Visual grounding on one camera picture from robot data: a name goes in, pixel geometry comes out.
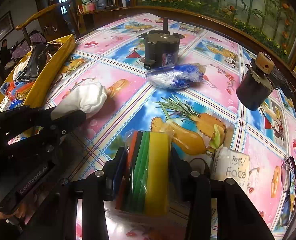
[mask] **tissue package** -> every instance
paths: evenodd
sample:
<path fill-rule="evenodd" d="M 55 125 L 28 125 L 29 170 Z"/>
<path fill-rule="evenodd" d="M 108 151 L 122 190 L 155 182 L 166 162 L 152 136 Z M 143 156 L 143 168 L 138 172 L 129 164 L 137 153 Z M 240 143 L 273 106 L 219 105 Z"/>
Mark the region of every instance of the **tissue package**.
<path fill-rule="evenodd" d="M 249 156 L 227 147 L 222 147 L 216 151 L 210 178 L 221 181 L 224 181 L 226 178 L 233 178 L 243 191 L 246 192 L 249 171 Z"/>

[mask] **shelf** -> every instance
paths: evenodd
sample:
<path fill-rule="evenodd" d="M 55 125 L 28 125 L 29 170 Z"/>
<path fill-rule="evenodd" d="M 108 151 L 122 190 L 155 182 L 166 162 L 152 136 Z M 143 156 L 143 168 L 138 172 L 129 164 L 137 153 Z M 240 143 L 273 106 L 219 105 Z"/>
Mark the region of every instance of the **shelf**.
<path fill-rule="evenodd" d="M 116 11 L 116 10 L 121 10 L 121 9 L 125 9 L 125 8 L 132 8 L 131 6 L 127 6 L 127 7 L 112 7 L 109 9 L 104 9 L 104 10 L 94 10 L 94 11 L 88 11 L 85 13 L 80 14 L 79 11 L 77 11 L 77 15 L 79 16 L 83 16 L 83 15 L 87 15 L 87 14 L 95 14 L 95 13 L 100 13 L 100 12 L 109 12 L 109 11 Z"/>

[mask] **human hand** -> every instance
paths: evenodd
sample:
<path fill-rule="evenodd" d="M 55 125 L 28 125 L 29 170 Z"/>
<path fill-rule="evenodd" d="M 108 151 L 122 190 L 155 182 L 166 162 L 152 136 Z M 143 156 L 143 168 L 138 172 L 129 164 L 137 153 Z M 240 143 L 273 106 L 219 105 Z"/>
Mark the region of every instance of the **human hand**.
<path fill-rule="evenodd" d="M 7 219 L 7 218 L 10 218 L 12 216 L 16 216 L 17 218 L 20 219 L 20 218 L 25 216 L 26 211 L 27 211 L 27 204 L 22 203 L 14 214 L 6 215 L 6 214 L 3 214 L 2 212 L 0 212 L 0 220 Z"/>

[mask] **framed picture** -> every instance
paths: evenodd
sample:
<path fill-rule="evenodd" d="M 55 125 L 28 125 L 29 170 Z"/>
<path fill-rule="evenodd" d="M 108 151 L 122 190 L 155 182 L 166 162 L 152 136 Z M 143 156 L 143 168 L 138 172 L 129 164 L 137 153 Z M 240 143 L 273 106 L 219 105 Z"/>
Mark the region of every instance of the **framed picture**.
<path fill-rule="evenodd" d="M 14 30 L 14 23 L 10 11 L 0 18 L 0 41 Z"/>

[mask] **yellow plastic sheet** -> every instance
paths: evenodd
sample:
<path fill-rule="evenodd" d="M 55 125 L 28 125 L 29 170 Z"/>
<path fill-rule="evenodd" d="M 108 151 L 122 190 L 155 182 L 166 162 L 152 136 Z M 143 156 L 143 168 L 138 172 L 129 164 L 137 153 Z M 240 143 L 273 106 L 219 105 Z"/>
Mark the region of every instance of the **yellow plastic sheet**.
<path fill-rule="evenodd" d="M 161 216 L 167 213 L 169 137 L 166 133 L 150 132 L 148 179 L 145 214 Z"/>

